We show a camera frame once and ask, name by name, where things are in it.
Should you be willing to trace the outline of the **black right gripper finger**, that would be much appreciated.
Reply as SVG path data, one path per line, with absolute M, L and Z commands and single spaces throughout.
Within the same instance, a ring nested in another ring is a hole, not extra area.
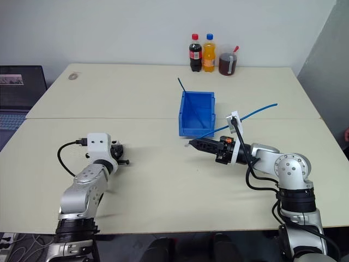
M 189 144 L 193 147 L 215 147 L 218 144 L 218 141 L 212 139 L 192 139 L 189 141 Z
M 218 148 L 216 145 L 195 145 L 194 148 L 205 153 L 210 153 L 210 154 L 218 153 Z

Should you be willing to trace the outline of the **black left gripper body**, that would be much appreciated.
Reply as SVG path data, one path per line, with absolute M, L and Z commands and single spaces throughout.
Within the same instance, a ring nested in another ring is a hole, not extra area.
M 110 154 L 116 162 L 122 161 L 121 157 L 123 155 L 123 145 L 112 144 L 110 148 Z

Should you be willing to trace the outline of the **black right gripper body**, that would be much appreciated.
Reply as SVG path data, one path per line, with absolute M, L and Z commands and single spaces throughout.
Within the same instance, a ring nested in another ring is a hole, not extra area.
M 215 161 L 221 164 L 231 163 L 234 146 L 234 138 L 228 136 L 221 136 L 217 144 L 217 153 Z

